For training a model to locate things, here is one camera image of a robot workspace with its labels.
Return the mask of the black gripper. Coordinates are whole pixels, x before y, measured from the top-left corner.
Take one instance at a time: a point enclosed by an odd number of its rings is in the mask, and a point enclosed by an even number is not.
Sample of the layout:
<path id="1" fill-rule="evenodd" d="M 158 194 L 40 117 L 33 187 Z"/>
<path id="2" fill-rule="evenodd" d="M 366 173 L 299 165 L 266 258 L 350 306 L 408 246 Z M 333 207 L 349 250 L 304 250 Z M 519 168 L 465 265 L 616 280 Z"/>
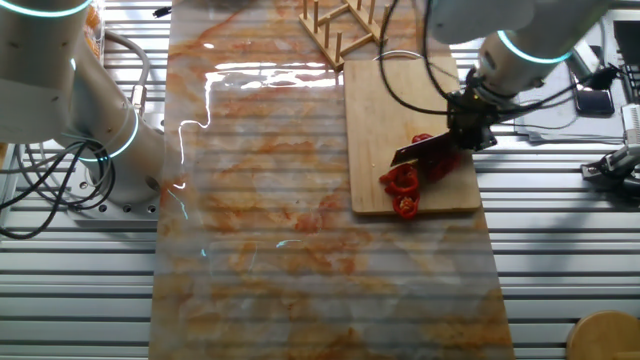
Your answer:
<path id="1" fill-rule="evenodd" d="M 481 151 L 497 144 L 490 127 L 500 120 L 498 109 L 473 88 L 447 93 L 446 117 L 449 133 L 458 148 Z"/>

